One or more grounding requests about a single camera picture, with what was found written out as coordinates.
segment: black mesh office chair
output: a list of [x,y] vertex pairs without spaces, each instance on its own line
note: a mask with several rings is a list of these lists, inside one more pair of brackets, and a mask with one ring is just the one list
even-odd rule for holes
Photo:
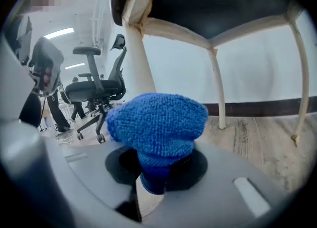
[[77,130],[77,138],[79,140],[83,139],[83,135],[80,131],[94,124],[95,122],[98,122],[96,127],[97,140],[99,143],[105,142],[105,137],[103,136],[103,134],[100,133],[100,129],[105,121],[108,109],[112,107],[110,101],[120,100],[126,92],[124,80],[122,77],[122,70],[120,70],[122,61],[127,52],[124,36],[122,34],[117,35],[111,49],[113,48],[122,49],[123,51],[115,60],[108,80],[100,80],[96,67],[94,55],[100,55],[100,49],[90,47],[76,47],[73,50],[73,54],[75,55],[87,56],[89,70],[91,72],[91,75],[89,75],[89,77],[92,77],[93,81],[88,80],[68,85],[65,90],[66,95],[71,102],[82,102],[88,100],[92,101],[98,105],[98,110],[100,112],[99,115],[91,119],[89,122],[87,122],[85,125]]

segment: white metal stool leg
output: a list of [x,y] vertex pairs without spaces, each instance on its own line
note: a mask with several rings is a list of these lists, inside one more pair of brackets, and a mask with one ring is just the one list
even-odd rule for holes
[[156,92],[141,33],[137,28],[128,26],[124,20],[123,27],[130,66],[129,71],[133,74],[130,84],[134,95]]
[[213,53],[213,49],[208,49],[209,58],[212,63],[213,75],[215,80],[215,85],[218,94],[218,105],[219,105],[219,128],[224,129],[226,127],[226,107],[224,102],[223,85],[220,74],[219,65],[217,62],[217,57]]
[[298,47],[301,66],[302,66],[302,99],[301,105],[299,108],[298,113],[298,120],[297,125],[294,131],[294,134],[291,136],[292,140],[297,143],[299,141],[299,135],[302,131],[302,127],[305,121],[305,114],[307,112],[308,101],[309,101],[309,70],[308,70],[308,63],[307,63],[307,55],[304,47],[304,42],[302,36],[297,28],[295,21],[290,21],[290,27],[293,31],[296,44]]

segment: blue microfiber cloth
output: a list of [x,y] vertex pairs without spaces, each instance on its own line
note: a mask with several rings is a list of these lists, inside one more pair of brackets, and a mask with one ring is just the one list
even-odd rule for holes
[[208,111],[180,95],[147,93],[109,111],[112,138],[137,150],[141,182],[153,194],[163,194],[171,166],[192,153],[204,131]]

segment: chair wheel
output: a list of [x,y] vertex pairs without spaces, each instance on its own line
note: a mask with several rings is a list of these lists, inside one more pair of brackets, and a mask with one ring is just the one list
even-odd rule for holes
[[97,135],[97,140],[98,140],[99,143],[103,143],[103,142],[106,141],[103,134]]
[[83,139],[83,138],[84,138],[84,137],[83,137],[83,134],[82,134],[82,133],[78,133],[78,134],[77,134],[77,138],[78,138],[78,140]]

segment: ceiling light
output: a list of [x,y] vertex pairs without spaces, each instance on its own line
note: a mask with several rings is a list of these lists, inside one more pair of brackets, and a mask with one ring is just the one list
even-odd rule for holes
[[47,38],[47,39],[51,39],[51,38],[55,38],[57,36],[64,35],[64,34],[67,34],[67,33],[72,33],[72,32],[74,32],[74,28],[73,27],[67,28],[67,29],[63,29],[63,30],[60,30],[60,31],[57,31],[57,32],[53,32],[53,33],[50,33],[50,34],[47,34],[44,37]]
[[75,65],[72,65],[72,66],[69,66],[69,67],[66,67],[65,69],[70,69],[72,67],[78,67],[78,66],[83,66],[85,65],[84,63],[80,63],[80,64],[75,64]]

